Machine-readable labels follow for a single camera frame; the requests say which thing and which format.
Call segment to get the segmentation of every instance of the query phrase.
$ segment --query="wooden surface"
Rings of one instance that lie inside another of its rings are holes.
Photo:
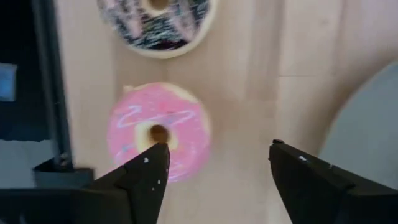
[[[111,168],[106,126],[124,85],[178,84],[213,120],[209,162],[167,187],[159,223],[290,223],[271,140],[317,154],[347,97],[398,56],[396,0],[221,0],[203,43],[164,61],[128,50],[95,2],[57,0],[76,164]]]

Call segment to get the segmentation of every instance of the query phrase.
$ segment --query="chocolate frosted donut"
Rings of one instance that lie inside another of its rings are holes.
[[[218,0],[99,0],[103,17],[136,52],[176,57],[196,47],[208,32]]]

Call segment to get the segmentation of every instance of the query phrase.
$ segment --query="donut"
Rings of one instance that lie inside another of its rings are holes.
[[[98,0],[98,5],[130,49],[167,59],[187,53],[203,40],[218,0]]]
[[[206,109],[188,91],[170,83],[150,83],[129,91],[109,120],[108,148],[115,167],[158,143],[167,143],[170,149],[169,182],[199,171],[210,153]]]

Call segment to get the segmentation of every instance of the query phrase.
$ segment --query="donut hole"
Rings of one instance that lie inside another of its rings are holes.
[[[150,6],[155,10],[164,10],[169,5],[169,0],[148,0]]]
[[[149,136],[154,142],[161,144],[166,144],[170,140],[169,130],[159,124],[153,125],[150,128]]]

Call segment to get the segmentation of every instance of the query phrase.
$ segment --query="blue object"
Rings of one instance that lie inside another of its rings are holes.
[[[15,100],[16,65],[0,63],[0,101]]]

